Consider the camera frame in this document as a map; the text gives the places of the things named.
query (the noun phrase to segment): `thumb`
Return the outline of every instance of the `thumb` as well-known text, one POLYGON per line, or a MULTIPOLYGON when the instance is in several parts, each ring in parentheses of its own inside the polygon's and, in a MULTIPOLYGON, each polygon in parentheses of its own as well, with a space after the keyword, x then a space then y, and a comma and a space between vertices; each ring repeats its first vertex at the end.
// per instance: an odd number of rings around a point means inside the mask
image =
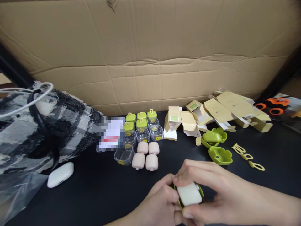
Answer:
POLYGON ((216 203, 194 204, 182 210, 183 216, 203 224, 221 223, 223 221, 216 203))

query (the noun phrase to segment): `clear plastic cup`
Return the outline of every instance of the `clear plastic cup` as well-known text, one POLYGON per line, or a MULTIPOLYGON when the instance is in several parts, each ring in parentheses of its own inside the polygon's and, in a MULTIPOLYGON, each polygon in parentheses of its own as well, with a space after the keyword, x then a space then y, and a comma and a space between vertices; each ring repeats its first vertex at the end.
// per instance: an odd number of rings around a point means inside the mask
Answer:
POLYGON ((133 148, 137 144, 137 138, 135 131, 127 131, 125 133, 125 147, 127 147, 127 144, 132 145, 133 148))
POLYGON ((133 146, 130 144, 127 144, 124 151, 116 151, 114 154, 114 159, 120 164, 120 165, 130 165, 132 163, 132 159, 135 152, 133 149, 133 146))
POLYGON ((138 142, 141 141, 149 142, 151 139, 150 132, 148 131, 148 129, 144 129, 144 130, 137 129, 135 133, 138 142))
POLYGON ((163 139, 164 130, 160 125, 151 126, 150 130, 150 137, 153 141, 159 141, 163 139))
POLYGON ((157 118, 149 118, 147 120, 147 127, 150 128, 151 126, 159 125, 159 120, 157 118))

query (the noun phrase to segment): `finger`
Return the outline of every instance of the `finger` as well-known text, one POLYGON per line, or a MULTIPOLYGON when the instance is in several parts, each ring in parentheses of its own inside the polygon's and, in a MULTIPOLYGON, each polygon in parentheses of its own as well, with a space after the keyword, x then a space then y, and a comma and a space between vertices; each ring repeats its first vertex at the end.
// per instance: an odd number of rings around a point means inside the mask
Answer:
POLYGON ((193 220, 183 217, 182 211, 175 211, 175 225, 184 224, 186 226, 197 226, 193 220))
POLYGON ((155 194, 163 185, 171 185, 172 180, 175 176, 173 174, 167 174, 161 180, 159 180, 150 190, 147 196, 155 194))
POLYGON ((177 175, 182 175, 183 172, 189 166, 193 166, 193 167, 211 171, 211 172, 218 172, 218 171, 220 171, 220 169, 222 169, 222 167, 217 165, 215 162, 194 161, 194 160, 190 160, 190 159, 185 159, 183 162, 183 165, 177 175))
POLYGON ((182 210, 183 216, 188 219, 193 219, 197 224, 213 224, 222 223, 223 217, 219 206, 216 203, 203 203, 201 205, 190 205, 182 210))
POLYGON ((173 183, 179 187, 188 186, 193 182, 208 186, 216 192, 220 190, 219 174, 193 166, 187 167, 182 175, 173 179, 173 183))
POLYGON ((178 192, 168 185, 162 186, 158 193, 158 202, 162 202, 162 200, 166 199, 169 203, 177 203, 179 200, 178 192))

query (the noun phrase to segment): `orange toy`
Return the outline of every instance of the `orange toy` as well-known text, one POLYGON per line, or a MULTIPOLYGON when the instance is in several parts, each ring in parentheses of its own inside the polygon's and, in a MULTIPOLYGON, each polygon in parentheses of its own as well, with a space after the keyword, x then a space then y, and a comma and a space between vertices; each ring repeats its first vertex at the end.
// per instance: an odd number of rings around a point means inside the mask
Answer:
POLYGON ((271 115, 281 115, 289 107, 288 98, 269 98, 263 103, 258 103, 255 105, 259 110, 263 110, 266 107, 270 107, 269 113, 271 115))

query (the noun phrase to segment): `plaid fabric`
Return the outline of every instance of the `plaid fabric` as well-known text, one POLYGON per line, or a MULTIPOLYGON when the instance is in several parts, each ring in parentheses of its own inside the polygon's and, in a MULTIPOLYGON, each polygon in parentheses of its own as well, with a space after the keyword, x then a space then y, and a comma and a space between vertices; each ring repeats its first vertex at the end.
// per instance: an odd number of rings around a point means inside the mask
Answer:
MULTIPOLYGON (((0 114, 26 105, 27 98, 27 94, 12 94, 1 99, 0 114)), ((59 147, 59 162, 78 156, 98 141, 96 126, 103 114, 82 100, 53 89, 36 106, 59 147)), ((52 163, 52 152, 29 109, 0 119, 0 174, 41 172, 52 163)))

